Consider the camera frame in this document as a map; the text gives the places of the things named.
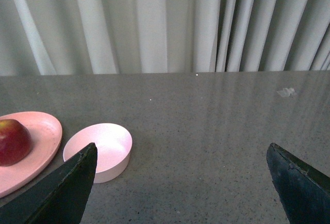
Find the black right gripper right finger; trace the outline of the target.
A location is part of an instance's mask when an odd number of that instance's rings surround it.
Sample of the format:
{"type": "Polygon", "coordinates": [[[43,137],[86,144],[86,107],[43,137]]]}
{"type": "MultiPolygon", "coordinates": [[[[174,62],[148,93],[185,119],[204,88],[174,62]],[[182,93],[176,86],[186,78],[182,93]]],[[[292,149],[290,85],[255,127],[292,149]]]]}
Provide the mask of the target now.
{"type": "Polygon", "coordinates": [[[271,143],[267,164],[290,223],[329,223],[329,177],[271,143]]]}

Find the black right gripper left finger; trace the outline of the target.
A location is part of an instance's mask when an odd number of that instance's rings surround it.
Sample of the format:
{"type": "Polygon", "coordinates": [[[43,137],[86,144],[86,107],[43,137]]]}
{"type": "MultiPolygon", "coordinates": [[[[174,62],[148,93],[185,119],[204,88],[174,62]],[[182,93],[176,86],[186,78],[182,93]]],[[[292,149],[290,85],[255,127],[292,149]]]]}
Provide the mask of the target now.
{"type": "Polygon", "coordinates": [[[80,223],[97,164],[94,143],[1,207],[1,223],[80,223]]]}

